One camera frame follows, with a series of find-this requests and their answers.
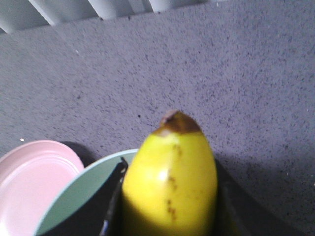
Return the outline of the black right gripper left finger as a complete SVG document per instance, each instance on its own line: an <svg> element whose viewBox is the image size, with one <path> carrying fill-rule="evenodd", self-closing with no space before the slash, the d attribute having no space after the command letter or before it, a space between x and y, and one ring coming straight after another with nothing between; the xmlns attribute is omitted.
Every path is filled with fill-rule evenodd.
<svg viewBox="0 0 315 236"><path fill-rule="evenodd" d="M128 163L121 157L109 178L96 193L67 219L45 234L47 236L121 235L121 193L127 169Z"/></svg>

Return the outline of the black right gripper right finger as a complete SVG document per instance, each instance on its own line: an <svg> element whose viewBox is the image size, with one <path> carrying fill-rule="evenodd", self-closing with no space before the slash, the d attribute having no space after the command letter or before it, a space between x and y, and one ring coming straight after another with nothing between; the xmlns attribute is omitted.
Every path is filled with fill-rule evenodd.
<svg viewBox="0 0 315 236"><path fill-rule="evenodd" d="M251 197L216 160L219 195L215 236L304 236Z"/></svg>

